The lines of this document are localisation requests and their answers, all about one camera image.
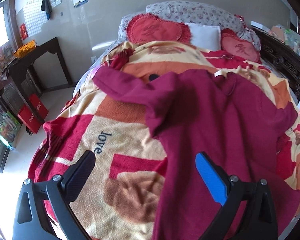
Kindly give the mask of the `maroon knit sweater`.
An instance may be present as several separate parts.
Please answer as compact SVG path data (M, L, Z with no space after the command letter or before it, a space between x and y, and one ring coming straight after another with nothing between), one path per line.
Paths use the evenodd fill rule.
M220 209L196 169L199 152L243 181L267 180L278 233L293 219L300 192L276 172L277 142L298 117L291 102L277 108L240 75L215 76L203 69L169 72L144 83L101 67L93 81L114 100L144 105L150 134L167 154L153 239L198 239Z

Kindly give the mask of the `orange red patterned blanket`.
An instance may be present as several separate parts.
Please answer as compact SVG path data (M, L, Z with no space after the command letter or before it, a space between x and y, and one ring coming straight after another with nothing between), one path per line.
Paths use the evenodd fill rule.
M101 67L130 74L144 83L190 69L215 76L235 73L260 88L277 108L291 102L298 117L277 142L276 172L300 192L300 112L285 79L224 51L172 41L123 42L102 59L59 116L44 124L46 137L28 172L35 182L49 180L63 174L85 151L94 152L94 169L71 204L93 239L153 239L167 170L164 147L146 125L146 107L114 100L100 90L93 78ZM300 203L294 217L299 212Z

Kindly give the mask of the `colourful printed box on floor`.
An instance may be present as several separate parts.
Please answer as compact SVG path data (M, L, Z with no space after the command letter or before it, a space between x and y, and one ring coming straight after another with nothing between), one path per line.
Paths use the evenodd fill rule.
M14 150L14 140L19 132L21 124L10 112L4 112L1 116L3 120L0 125L0 141L9 150Z

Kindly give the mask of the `red gift bag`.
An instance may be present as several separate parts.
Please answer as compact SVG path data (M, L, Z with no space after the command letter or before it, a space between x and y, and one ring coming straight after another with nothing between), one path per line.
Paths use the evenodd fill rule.
M23 124L34 134L37 134L41 123L34 116L34 114L28 109L26 105L23 105L17 114L18 118L23 122Z
M31 94L29 96L29 100L32 103L32 105L36 108L37 112L39 113L40 117L45 119L48 115L49 111L47 108L43 105L43 103L40 101L38 96L36 94Z

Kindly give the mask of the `dark wooden side table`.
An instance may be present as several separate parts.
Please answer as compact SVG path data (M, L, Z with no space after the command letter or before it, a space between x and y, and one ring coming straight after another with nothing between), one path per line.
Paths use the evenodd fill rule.
M29 97L27 96L25 90L22 87L23 81L26 79L26 74L30 66L33 65L33 63L43 56L46 53L50 53L52 55L57 55L58 61L61 65L63 74L67 80L67 83L58 85L55 87L44 89L43 92L51 92L55 90L61 90L66 88L75 87L76 83L73 81L70 72L68 70L68 67L66 65L63 53L61 51L61 47L59 45L59 40L57 37L52 38L51 40L45 42L44 44L41 44L37 46L33 51L28 53L25 57L21 59L13 60L11 64L8 65L8 77L6 80L0 80L0 104L4 108L4 110L9 111L13 113L10 106L8 105L8 102L5 101L2 98L4 87L8 85L9 83L12 83L15 87L15 90L17 91L17 94L20 96L23 103L31 110L31 113L34 114L34 116L37 118L40 124L44 124L45 120L42 118L34 107L34 105L30 102Z

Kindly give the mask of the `dark carved wooden headboard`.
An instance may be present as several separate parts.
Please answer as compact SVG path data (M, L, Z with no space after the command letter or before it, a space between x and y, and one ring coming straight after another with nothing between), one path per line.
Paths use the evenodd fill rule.
M284 43L262 29L252 27L261 41L261 57L271 63L289 82L296 98L300 100L300 56Z

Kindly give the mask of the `small red heart cushion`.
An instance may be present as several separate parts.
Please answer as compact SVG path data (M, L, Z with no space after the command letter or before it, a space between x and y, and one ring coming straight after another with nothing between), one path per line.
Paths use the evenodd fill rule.
M234 31L229 28L221 31L221 48L228 53L243 59L260 63L260 54L254 45L239 38Z

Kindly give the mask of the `yellow plastic basket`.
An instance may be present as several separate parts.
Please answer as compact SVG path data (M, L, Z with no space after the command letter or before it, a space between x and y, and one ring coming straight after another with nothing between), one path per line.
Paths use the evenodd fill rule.
M25 57L27 54L35 50L37 47L37 42L35 40L32 40L28 42L27 44L21 46L19 49L17 49L14 53L13 56L15 58L21 59Z

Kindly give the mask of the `white pillow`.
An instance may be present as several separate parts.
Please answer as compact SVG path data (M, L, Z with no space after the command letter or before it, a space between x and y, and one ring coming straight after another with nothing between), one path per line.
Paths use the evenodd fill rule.
M220 26L185 23L191 32L190 43L196 47L211 51L221 50Z

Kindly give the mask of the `large red heart cushion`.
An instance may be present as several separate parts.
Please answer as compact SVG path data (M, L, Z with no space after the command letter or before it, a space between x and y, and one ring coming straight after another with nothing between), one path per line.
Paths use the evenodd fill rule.
M126 27L127 37L133 43L174 41L189 44L191 31L188 25L163 20L147 13L134 16Z

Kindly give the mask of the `dark cloth hanging on wall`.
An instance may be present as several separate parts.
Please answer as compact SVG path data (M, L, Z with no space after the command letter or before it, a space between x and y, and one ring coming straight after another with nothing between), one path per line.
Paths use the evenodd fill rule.
M41 11L46 13L46 18L49 21L51 18L52 7L49 0L42 0L42 5L40 7Z

